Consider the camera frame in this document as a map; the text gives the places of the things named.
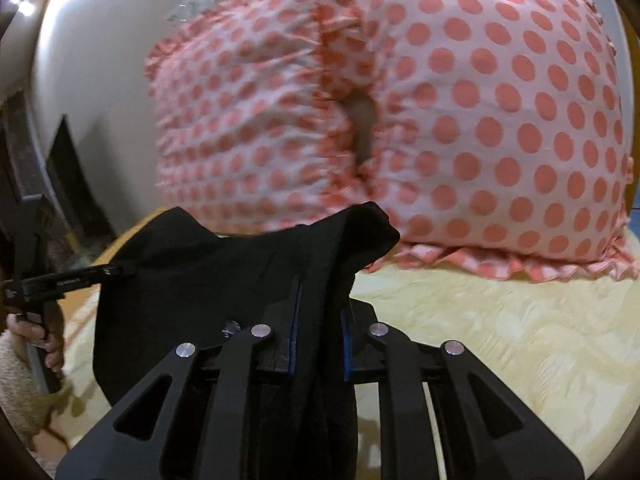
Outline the person's left hand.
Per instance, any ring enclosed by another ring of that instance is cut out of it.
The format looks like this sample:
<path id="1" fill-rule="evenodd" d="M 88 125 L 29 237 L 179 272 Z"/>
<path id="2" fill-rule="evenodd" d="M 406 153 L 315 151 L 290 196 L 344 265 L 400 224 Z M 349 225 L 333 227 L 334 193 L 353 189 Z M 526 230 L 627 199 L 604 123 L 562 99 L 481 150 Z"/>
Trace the person's left hand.
<path id="1" fill-rule="evenodd" d="M 54 372 L 64 365 L 64 316 L 57 304 L 47 306 L 44 311 L 44 327 L 20 318 L 14 313 L 6 317 L 6 328 L 10 333 L 11 346 L 16 355 L 28 361 L 26 344 L 39 344 L 46 352 L 46 367 Z"/>

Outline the beige fuzzy sleeve forearm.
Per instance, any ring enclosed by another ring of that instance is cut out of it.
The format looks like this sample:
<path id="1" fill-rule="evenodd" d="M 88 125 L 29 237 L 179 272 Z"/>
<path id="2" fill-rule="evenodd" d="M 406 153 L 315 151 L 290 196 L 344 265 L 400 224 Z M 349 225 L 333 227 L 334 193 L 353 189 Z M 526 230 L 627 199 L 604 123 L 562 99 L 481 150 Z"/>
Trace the beige fuzzy sleeve forearm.
<path id="1" fill-rule="evenodd" d="M 34 452 L 34 437 L 46 424 L 60 395 L 38 392 L 28 364 L 12 347 L 8 330 L 1 335 L 0 396 L 2 410 L 17 437 Z"/>

